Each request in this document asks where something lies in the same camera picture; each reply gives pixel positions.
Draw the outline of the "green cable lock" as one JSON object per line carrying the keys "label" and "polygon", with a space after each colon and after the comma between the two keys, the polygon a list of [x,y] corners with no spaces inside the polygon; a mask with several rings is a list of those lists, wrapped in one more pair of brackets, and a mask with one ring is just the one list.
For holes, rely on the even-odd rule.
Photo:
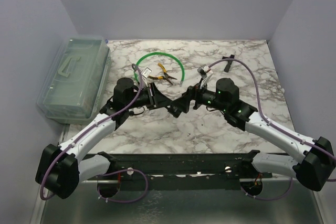
{"label": "green cable lock", "polygon": [[136,65],[139,66],[139,64],[145,60],[146,58],[148,57],[151,57],[151,56],[165,56],[165,57],[169,57],[171,59],[173,59],[180,67],[181,69],[181,80],[180,80],[180,87],[182,86],[183,82],[184,82],[184,79],[185,79],[185,69],[184,69],[184,66],[183,64],[173,55],[171,54],[168,54],[168,53],[165,53],[165,52],[151,52],[149,54],[146,54],[144,55],[143,57],[141,57],[137,62],[136,62]]}

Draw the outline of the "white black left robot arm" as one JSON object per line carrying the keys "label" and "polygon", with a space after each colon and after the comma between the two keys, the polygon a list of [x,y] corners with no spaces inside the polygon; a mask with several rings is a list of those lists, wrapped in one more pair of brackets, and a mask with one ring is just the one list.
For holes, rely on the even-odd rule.
{"label": "white black left robot arm", "polygon": [[58,146],[49,144],[44,148],[35,177],[40,184],[41,199],[48,199],[44,189],[65,199],[82,181],[95,176],[112,179],[117,170],[110,155],[100,153],[92,158],[85,156],[128,119],[130,109],[142,106],[149,110],[159,109],[171,103],[172,100],[162,94],[154,83],[143,88],[135,86],[130,78],[119,79],[112,98],[82,131]]}

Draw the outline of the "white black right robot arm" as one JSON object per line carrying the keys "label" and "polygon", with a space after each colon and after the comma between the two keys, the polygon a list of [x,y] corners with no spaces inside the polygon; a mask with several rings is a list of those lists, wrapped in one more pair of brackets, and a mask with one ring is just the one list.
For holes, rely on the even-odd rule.
{"label": "white black right robot arm", "polygon": [[259,172],[276,173],[295,178],[310,190],[320,191],[335,170],[335,156],[329,140],[304,136],[263,116],[257,108],[239,98],[239,88],[230,78],[219,79],[215,91],[200,84],[190,86],[173,101],[173,106],[187,113],[191,101],[195,102],[195,110],[201,105],[219,110],[231,126],[257,135],[288,154],[282,157],[258,152],[241,165],[246,177],[255,177]]}

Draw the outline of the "black padlock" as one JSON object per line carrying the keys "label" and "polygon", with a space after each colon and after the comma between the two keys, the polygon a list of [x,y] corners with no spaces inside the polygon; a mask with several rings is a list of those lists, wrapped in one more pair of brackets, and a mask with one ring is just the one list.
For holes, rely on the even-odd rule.
{"label": "black padlock", "polygon": [[174,118],[178,118],[184,112],[184,106],[176,103],[170,104],[166,109]]}

